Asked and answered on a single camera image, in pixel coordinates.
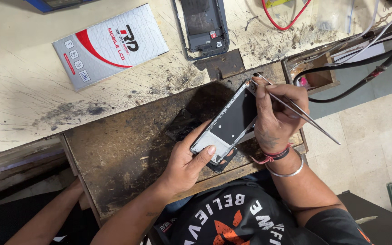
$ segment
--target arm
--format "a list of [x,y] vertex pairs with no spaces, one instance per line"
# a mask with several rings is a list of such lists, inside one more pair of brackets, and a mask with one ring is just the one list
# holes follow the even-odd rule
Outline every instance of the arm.
[[82,193],[81,182],[77,179],[28,221],[6,245],[50,244]]
[[[276,101],[272,104],[269,92],[277,96],[286,95],[309,113],[308,94],[304,88],[292,85],[267,86],[268,84],[261,78],[253,79],[259,84],[255,136],[265,153],[282,151],[288,144],[288,139],[305,124],[305,120],[299,118],[290,109],[277,104]],[[266,165],[275,173],[291,174],[299,169],[301,160],[291,149],[285,158]],[[300,226],[305,226],[312,216],[322,210],[330,208],[346,210],[338,197],[306,164],[297,175],[278,177],[272,174],[272,178],[280,196],[288,203]]]
[[200,170],[215,153],[215,146],[206,147],[197,156],[190,152],[191,144],[208,123],[203,123],[176,143],[160,178],[108,220],[93,238],[92,245],[140,244],[164,206],[175,194],[187,191],[195,184]]

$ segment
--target right hand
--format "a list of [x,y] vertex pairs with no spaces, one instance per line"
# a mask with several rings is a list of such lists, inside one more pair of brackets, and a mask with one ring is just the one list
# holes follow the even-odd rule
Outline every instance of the right hand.
[[285,149],[290,137],[296,133],[306,121],[278,101],[272,101],[270,93],[278,96],[282,101],[296,109],[286,98],[290,98],[302,110],[309,114],[308,93],[305,88],[278,84],[269,85],[259,77],[253,77],[258,83],[257,110],[255,123],[255,137],[264,153],[277,153]]

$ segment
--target tweezers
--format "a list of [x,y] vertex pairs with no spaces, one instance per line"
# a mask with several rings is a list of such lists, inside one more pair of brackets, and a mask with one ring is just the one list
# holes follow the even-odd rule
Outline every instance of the tweezers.
[[[257,72],[257,74],[259,75],[259,77],[261,77],[262,79],[264,79],[268,84],[273,85],[273,83],[269,82],[269,80],[267,80],[265,77],[263,77],[263,75],[261,75],[260,73]],[[300,108],[296,103],[294,103],[290,98],[284,96],[285,98],[288,99],[288,101],[290,101],[297,109],[299,109],[303,114],[305,114],[305,116],[307,118],[305,118],[301,113],[298,113],[296,110],[294,110],[293,108],[291,108],[291,106],[289,106],[288,104],[286,104],[284,101],[282,101],[280,98],[274,96],[272,93],[269,93],[271,97],[273,97],[275,100],[277,100],[279,103],[283,104],[286,108],[292,110],[294,113],[296,113],[297,115],[299,115],[299,117],[301,117],[303,120],[307,121],[310,125],[313,125],[316,129],[318,129],[319,131],[321,131],[322,133],[324,133],[327,137],[329,137],[331,140],[333,140],[335,143],[337,143],[338,145],[341,145],[340,142],[338,142],[334,137],[332,137],[328,132],[326,132],[322,127],[320,127],[320,125],[318,125],[304,110],[302,110],[302,108]]]

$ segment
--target orange graphic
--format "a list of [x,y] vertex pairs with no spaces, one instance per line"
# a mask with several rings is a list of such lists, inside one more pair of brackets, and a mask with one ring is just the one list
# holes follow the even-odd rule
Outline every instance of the orange graphic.
[[[241,216],[241,212],[238,210],[234,215],[232,225],[237,227],[242,219],[243,217]],[[234,229],[231,227],[217,220],[214,221],[214,224],[216,226],[217,236],[214,238],[213,245],[223,245],[225,243],[221,235],[223,235],[223,237],[225,237],[225,239],[229,242],[233,242],[235,245],[250,245],[249,241],[245,242],[243,239],[238,237]]]
[[241,212],[240,212],[240,209],[239,209],[237,211],[237,213],[235,213],[235,215],[234,215],[234,221],[232,222],[232,225],[237,227],[242,219],[243,219],[243,217],[241,216]]
[[370,239],[369,239],[360,229],[358,229],[358,231],[361,233],[361,235],[362,235],[368,242],[372,243],[372,242],[370,241]]

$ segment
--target wooden table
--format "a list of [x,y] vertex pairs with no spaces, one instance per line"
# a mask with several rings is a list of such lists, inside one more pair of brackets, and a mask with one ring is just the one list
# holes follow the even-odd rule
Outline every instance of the wooden table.
[[[165,132],[180,109],[186,108],[201,121],[210,119],[256,71],[276,83],[285,83],[277,62],[65,131],[69,161],[90,193],[98,222],[107,220],[163,172],[175,144]],[[290,142],[301,153],[306,152],[299,132]],[[204,167],[196,185],[171,202],[264,168],[249,157],[261,154],[255,139],[237,149],[221,174]]]
[[[75,92],[51,43],[146,2],[170,51]],[[230,50],[239,49],[252,69],[337,42],[367,27],[374,0],[355,1],[349,34],[318,28],[321,3],[313,0],[293,28],[281,32],[259,1],[225,1]],[[389,12],[381,4],[377,19]],[[302,6],[290,1],[269,12],[286,26]],[[170,0],[100,0],[48,14],[26,1],[0,0],[0,152],[209,83],[207,71],[182,55],[175,18]]]

